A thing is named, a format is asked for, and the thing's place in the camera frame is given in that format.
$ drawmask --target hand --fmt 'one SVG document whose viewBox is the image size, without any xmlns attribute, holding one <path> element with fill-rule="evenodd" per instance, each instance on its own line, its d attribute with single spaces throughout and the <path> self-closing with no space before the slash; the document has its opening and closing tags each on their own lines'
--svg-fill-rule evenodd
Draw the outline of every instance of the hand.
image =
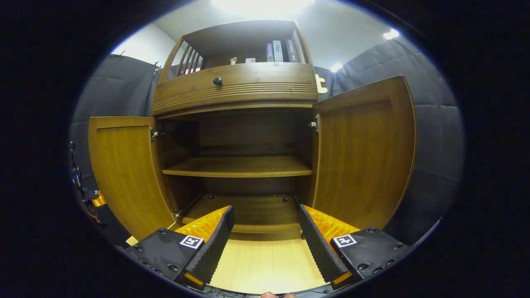
<svg viewBox="0 0 530 298">
<path fill-rule="evenodd" d="M 263 294 L 261 294 L 260 297 L 261 298 L 278 298 L 278 296 L 272 294 L 271 292 L 263 293 Z M 285 295 L 283 298 L 296 298 L 296 295 L 295 294 L 289 294 L 289 295 Z"/>
</svg>

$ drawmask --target finger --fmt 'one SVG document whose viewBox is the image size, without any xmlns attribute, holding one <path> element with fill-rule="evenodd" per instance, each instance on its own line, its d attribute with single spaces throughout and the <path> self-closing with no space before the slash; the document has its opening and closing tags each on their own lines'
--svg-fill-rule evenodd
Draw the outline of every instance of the finger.
<svg viewBox="0 0 530 298">
<path fill-rule="evenodd" d="M 261 294 L 260 297 L 261 297 L 261 298 L 278 298 L 278 296 L 272 294 L 271 292 L 263 293 L 263 294 Z"/>
</svg>

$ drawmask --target light wood floor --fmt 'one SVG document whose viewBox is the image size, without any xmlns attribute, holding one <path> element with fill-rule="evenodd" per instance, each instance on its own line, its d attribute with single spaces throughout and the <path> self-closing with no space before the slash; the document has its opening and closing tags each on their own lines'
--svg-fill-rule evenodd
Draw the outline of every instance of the light wood floor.
<svg viewBox="0 0 530 298">
<path fill-rule="evenodd" d="M 300 231 L 232 233 L 210 285 L 261 294 L 291 293 L 324 285 Z"/>
</svg>

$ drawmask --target screw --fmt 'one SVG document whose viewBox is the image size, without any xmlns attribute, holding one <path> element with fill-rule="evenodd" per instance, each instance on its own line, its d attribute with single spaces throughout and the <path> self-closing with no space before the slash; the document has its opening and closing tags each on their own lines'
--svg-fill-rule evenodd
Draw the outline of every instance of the screw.
<svg viewBox="0 0 530 298">
<path fill-rule="evenodd" d="M 364 270 L 364 269 L 368 268 L 368 266 L 369 266 L 368 264 L 362 263 L 359 266 L 357 266 L 357 270 Z"/>
</svg>

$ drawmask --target cabinet shelf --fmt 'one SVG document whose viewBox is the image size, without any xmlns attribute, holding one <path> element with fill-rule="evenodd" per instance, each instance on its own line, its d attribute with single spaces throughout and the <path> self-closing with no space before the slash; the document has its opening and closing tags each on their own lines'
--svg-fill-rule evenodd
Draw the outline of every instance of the cabinet shelf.
<svg viewBox="0 0 530 298">
<path fill-rule="evenodd" d="M 219 208 L 234 207 L 236 233 L 273 233 L 299 230 L 298 207 L 290 194 L 275 195 L 225 195 L 205 194 L 182 218 L 188 224 Z"/>
<path fill-rule="evenodd" d="M 194 157 L 162 172 L 178 176 L 224 178 L 311 175 L 311 169 L 294 155 Z"/>
</svg>

